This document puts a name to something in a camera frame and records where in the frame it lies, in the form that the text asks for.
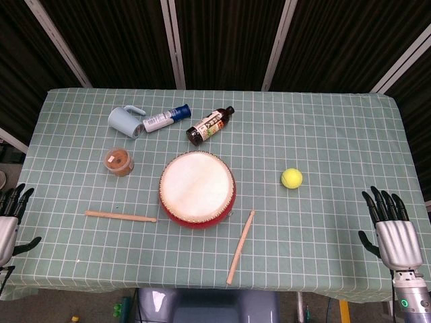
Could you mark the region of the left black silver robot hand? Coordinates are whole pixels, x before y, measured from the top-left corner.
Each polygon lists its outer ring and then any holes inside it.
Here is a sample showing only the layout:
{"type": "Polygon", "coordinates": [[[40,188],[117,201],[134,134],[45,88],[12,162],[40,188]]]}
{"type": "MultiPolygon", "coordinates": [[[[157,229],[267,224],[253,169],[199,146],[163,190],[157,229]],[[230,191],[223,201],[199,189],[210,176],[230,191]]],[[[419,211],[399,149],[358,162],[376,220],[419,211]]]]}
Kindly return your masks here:
{"type": "Polygon", "coordinates": [[[42,239],[35,237],[27,244],[15,244],[26,205],[34,192],[33,188],[29,188],[26,192],[23,192],[24,189],[25,184],[21,183],[16,188],[10,188],[1,193],[1,270],[13,256],[29,252],[42,239]]]}

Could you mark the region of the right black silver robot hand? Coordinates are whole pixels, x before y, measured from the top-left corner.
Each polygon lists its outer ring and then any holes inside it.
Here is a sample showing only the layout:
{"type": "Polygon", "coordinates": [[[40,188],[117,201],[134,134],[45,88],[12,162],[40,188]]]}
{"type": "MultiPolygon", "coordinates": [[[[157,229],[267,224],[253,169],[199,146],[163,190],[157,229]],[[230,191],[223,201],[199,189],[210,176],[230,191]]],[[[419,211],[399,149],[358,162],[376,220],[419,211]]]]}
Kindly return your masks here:
{"type": "Polygon", "coordinates": [[[409,220],[404,202],[396,194],[371,187],[363,191],[378,244],[373,245],[366,233],[358,232],[363,247],[381,259],[392,271],[414,271],[423,265],[418,235],[409,220]]]}

